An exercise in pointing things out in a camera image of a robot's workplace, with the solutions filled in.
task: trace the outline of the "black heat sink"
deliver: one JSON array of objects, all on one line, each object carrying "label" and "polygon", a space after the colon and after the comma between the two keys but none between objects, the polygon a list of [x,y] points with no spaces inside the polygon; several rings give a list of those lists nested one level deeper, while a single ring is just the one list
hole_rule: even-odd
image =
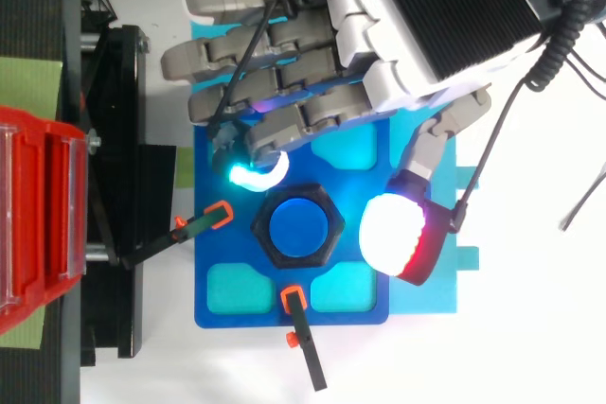
[{"label": "black heat sink", "polygon": [[526,0],[394,0],[442,80],[540,33]]}]

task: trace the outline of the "red plastic bin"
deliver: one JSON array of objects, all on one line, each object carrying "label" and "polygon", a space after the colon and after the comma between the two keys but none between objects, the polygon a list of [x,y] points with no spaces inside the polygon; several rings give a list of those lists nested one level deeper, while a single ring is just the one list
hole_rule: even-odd
[{"label": "red plastic bin", "polygon": [[0,334],[84,272],[86,151],[77,128],[0,107]]}]

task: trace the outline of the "cyan glowing light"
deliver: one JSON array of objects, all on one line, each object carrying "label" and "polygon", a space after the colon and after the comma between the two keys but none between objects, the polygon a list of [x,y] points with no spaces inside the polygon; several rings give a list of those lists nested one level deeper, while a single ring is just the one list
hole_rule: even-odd
[{"label": "cyan glowing light", "polygon": [[399,194],[371,199],[360,222],[360,250],[377,272],[398,276],[419,246],[425,217],[418,204]]},{"label": "cyan glowing light", "polygon": [[229,171],[229,181],[255,193],[262,193],[279,184],[288,172],[290,162],[285,151],[280,153],[272,170],[261,174],[243,165],[234,165]]}]

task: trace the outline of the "black clamp lever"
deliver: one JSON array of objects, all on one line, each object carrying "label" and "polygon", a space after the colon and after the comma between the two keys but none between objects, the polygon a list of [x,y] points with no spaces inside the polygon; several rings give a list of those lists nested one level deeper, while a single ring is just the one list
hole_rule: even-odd
[{"label": "black clamp lever", "polygon": [[312,330],[305,315],[307,301],[300,286],[290,286],[280,293],[282,305],[287,314],[293,317],[294,332],[286,335],[286,341],[291,348],[301,346],[303,356],[312,378],[313,389],[316,392],[327,388],[318,351],[313,343]]},{"label": "black clamp lever", "polygon": [[172,245],[195,238],[208,229],[219,229],[225,226],[233,218],[234,211],[225,201],[220,201],[211,205],[199,218],[190,218],[185,221],[180,217],[177,217],[177,227],[175,229],[168,232],[165,236],[161,236],[153,242],[139,248],[134,253],[122,257],[122,265],[126,270],[131,270],[138,264],[162,253]]}]

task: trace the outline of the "orange clamp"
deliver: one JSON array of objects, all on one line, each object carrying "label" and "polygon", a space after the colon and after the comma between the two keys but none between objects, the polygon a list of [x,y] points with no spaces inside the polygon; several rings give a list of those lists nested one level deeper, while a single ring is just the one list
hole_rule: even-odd
[{"label": "orange clamp", "polygon": [[175,226],[177,229],[183,229],[184,227],[187,226],[187,221],[181,217],[175,217],[174,223],[175,223]]},{"label": "orange clamp", "polygon": [[226,224],[229,224],[231,221],[234,220],[234,208],[229,204],[228,201],[218,201],[217,203],[213,203],[209,207],[205,208],[205,215],[221,207],[224,208],[227,212],[227,218],[225,220],[219,221],[217,224],[214,224],[212,226],[212,229],[215,231],[217,229],[221,229]]},{"label": "orange clamp", "polygon": [[296,337],[296,333],[293,331],[286,334],[286,343],[288,343],[291,349],[299,346],[299,339]]},{"label": "orange clamp", "polygon": [[282,306],[284,306],[284,310],[287,314],[291,313],[291,309],[288,306],[288,299],[286,298],[286,296],[289,293],[294,292],[299,294],[299,299],[301,300],[301,306],[303,307],[303,309],[307,309],[307,300],[305,299],[305,293],[303,293],[303,288],[298,285],[289,286],[280,293],[280,298],[282,299]]}]

